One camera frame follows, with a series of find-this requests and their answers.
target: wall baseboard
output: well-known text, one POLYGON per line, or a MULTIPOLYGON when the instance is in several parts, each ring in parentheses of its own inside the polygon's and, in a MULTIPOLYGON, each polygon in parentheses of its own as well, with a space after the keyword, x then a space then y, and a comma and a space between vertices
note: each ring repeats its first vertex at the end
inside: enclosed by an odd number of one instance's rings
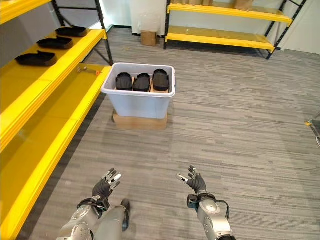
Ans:
MULTIPOLYGON (((141 33, 132 33, 132 36, 138 36, 138 37, 140 37, 140 36, 141 36, 141 33)), ((165 38, 164 35, 162 35, 162 36, 158 35, 157 37, 160 38, 160 39, 164 39, 164 38, 165 38)))
POLYGON ((124 26, 124 25, 113 25, 113 27, 117 29, 132 29, 132 26, 124 26))

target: cardboard box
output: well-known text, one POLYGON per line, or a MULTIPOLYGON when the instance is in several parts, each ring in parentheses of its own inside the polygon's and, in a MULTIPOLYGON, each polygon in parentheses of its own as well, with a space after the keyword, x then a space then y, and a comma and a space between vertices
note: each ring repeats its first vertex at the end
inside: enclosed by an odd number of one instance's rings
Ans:
POLYGON ((202 5, 203 6, 212 6, 213 2, 214 2, 214 0, 203 0, 202 5))
POLYGON ((157 33, 155 31, 141 31, 141 44, 155 46, 157 44, 157 33))
POLYGON ((189 5, 202 5, 203 0, 189 0, 189 5))
POLYGON ((181 4, 182 3, 182 0, 171 0, 172 4, 181 4))
POLYGON ((235 0, 234 8, 243 11, 250 11, 254 0, 235 0))
POLYGON ((164 130, 167 127, 168 114, 164 119, 119 116, 113 114, 113 121, 118 129, 164 130))

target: white plastic bin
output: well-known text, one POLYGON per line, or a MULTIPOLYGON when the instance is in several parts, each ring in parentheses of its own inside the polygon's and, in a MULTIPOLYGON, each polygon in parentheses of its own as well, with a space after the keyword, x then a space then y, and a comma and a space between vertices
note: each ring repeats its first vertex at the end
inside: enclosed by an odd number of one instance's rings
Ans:
POLYGON ((115 63, 104 81, 101 91, 108 95, 119 116, 164 119, 169 102, 176 94, 175 69, 165 65, 115 63), (168 93, 115 90, 118 74, 129 73, 136 78, 139 74, 146 73, 152 78, 157 69, 163 69, 169 75, 168 93))

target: gray carpet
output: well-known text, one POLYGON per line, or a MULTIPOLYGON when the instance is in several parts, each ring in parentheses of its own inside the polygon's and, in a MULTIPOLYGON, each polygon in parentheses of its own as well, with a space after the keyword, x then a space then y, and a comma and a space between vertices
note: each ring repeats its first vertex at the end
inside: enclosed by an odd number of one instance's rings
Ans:
MULTIPOLYGON (((237 240, 320 238, 320 148, 304 121, 320 109, 320 56, 232 47, 142 46, 114 28, 115 62, 171 65, 177 93, 166 130, 119 130, 101 94, 55 169, 19 239, 55 239, 76 205, 111 167, 110 197, 131 200, 124 240, 205 240, 191 189, 175 179, 194 164, 230 207, 237 240)), ((104 45, 100 50, 105 53, 104 45)), ((88 63, 105 64, 96 53, 88 63)))

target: white wall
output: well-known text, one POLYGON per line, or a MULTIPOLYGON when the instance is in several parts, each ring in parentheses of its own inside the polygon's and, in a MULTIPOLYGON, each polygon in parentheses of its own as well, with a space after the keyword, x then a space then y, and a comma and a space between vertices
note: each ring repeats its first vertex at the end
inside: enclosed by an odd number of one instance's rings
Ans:
POLYGON ((308 0, 283 38, 284 49, 320 54, 320 0, 308 0))
POLYGON ((103 15, 112 25, 131 26, 130 0, 100 0, 103 15))
POLYGON ((165 35, 167 0, 129 0, 132 33, 139 34, 142 15, 153 14, 159 17, 158 35, 165 35))

